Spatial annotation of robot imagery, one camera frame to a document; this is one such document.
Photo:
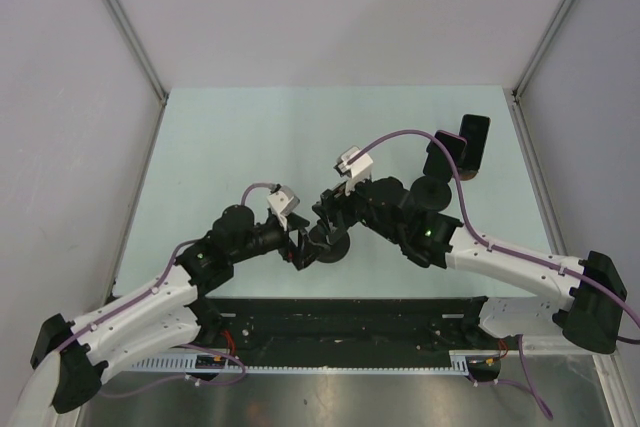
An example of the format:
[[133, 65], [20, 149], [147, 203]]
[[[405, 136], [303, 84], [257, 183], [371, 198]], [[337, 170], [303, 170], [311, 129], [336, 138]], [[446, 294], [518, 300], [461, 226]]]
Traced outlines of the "silver white phone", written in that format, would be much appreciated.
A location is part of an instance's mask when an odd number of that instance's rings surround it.
[[313, 245], [322, 249], [329, 249], [332, 246], [327, 233], [320, 225], [315, 225], [309, 231], [309, 239]]

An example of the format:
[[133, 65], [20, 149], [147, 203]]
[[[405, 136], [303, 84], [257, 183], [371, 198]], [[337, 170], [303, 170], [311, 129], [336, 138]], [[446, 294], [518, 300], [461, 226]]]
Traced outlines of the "black stand with ball joint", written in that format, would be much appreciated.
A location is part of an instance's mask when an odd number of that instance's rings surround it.
[[348, 233], [345, 233], [336, 243], [332, 244], [330, 252], [321, 256], [318, 262], [324, 264], [337, 263], [348, 254], [350, 246], [350, 236]]

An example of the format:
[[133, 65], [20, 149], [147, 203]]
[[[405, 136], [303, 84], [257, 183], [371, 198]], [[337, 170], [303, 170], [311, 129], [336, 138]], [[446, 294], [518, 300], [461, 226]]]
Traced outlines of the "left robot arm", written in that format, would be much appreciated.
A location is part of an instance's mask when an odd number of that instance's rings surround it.
[[57, 313], [39, 330], [31, 354], [33, 376], [23, 401], [35, 417], [81, 407], [125, 368], [172, 347], [207, 347], [221, 323], [207, 295], [232, 279], [236, 264], [270, 252], [302, 270], [340, 260], [350, 247], [333, 233], [294, 214], [271, 212], [258, 223], [245, 205], [232, 205], [201, 238], [179, 244], [153, 280], [73, 320]]

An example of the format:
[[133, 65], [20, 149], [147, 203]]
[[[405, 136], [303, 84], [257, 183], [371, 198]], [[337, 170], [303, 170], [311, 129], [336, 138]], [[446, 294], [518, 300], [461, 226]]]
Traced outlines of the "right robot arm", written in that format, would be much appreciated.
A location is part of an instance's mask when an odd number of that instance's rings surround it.
[[313, 211], [319, 235], [333, 247], [361, 224], [420, 267], [476, 273], [543, 298], [542, 307], [525, 310], [513, 329], [496, 302], [485, 301], [461, 323], [462, 338], [473, 348], [542, 327], [591, 352], [615, 351], [627, 290], [609, 256], [596, 251], [585, 258], [554, 256], [500, 243], [466, 219], [444, 214], [450, 201], [449, 186], [439, 180], [420, 177], [405, 188], [386, 177], [328, 189]]

